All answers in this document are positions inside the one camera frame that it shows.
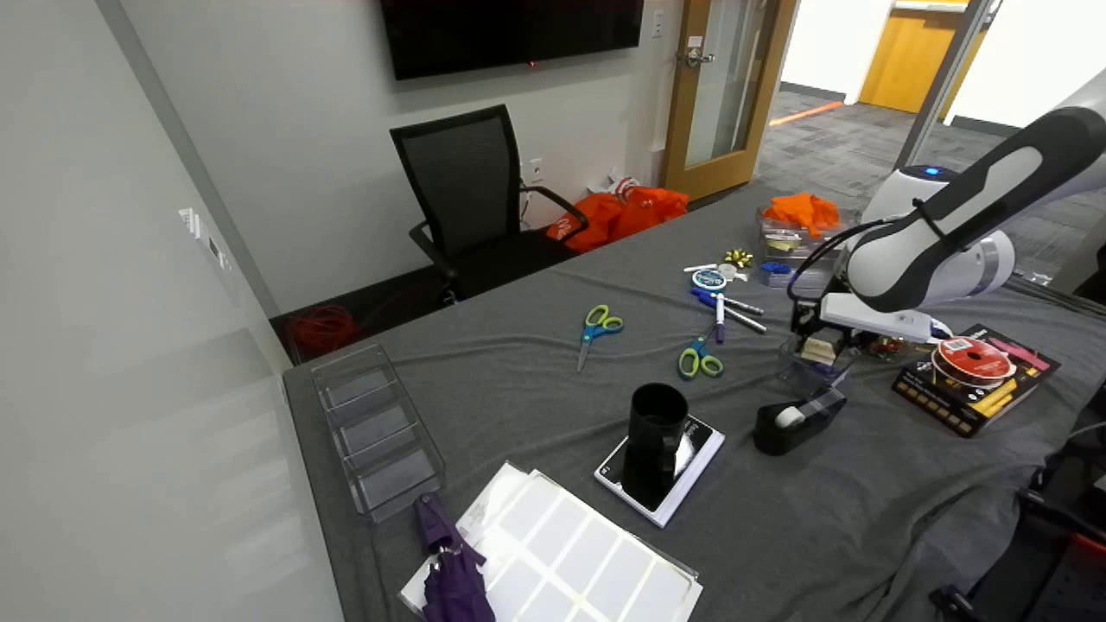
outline book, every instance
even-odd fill
[[[904,365],[892,387],[949,431],[971,437],[1031,397],[1062,364],[983,323],[971,323],[965,334],[999,348],[1010,358],[1010,372],[995,383],[973,383],[942,370],[938,358],[928,356]]]
[[[691,494],[694,480],[701,477],[701,469],[714,458],[718,446],[726,441],[726,435],[696,418],[683,420],[683,435],[681,435],[681,451],[688,448],[688,456],[677,456],[677,477],[670,485],[670,490],[661,499],[655,507],[646,507],[643,501],[634,501],[625,488],[620,488],[620,464],[625,464],[625,441],[620,437],[594,469],[594,480],[601,488],[607,488],[616,499],[620,499],[630,507],[643,512],[652,526],[668,526],[675,519],[675,512],[683,505],[683,499]]]

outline purple cloth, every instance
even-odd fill
[[[426,622],[493,622],[483,591],[483,555],[461,543],[455,526],[445,519],[435,499],[418,499],[422,545],[435,552],[426,578]]]

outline white wall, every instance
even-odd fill
[[[2,0],[0,75],[0,618],[339,618],[271,334],[96,6]]]
[[[426,267],[392,123],[505,101],[522,159],[539,154],[565,198],[603,173],[646,177],[681,19],[681,0],[646,0],[634,52],[392,83],[375,0],[123,9],[278,311]]]
[[[797,0],[784,83],[842,94],[862,91],[892,0]]]
[[[949,118],[1024,129],[1106,70],[1103,0],[1004,0]]]

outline door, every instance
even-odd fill
[[[661,183],[691,198],[752,177],[797,0],[688,0]]]
[[[919,114],[948,46],[959,26],[953,9],[892,9],[873,48],[860,103]]]

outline blue scissors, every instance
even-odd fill
[[[603,334],[616,334],[616,333],[620,333],[620,317],[618,317],[618,313],[610,313],[610,308],[607,308],[607,303],[594,303],[594,308],[588,308],[582,323],[580,323],[580,356],[577,356],[577,370],[582,370],[588,346],[592,346],[594,340],[603,340]]]
[[[711,352],[705,352],[705,334],[696,334],[694,342],[688,342],[683,348],[681,348],[681,356],[677,356],[677,372],[683,376],[683,380],[691,380],[691,376],[723,376],[723,358],[718,356],[711,356]]]

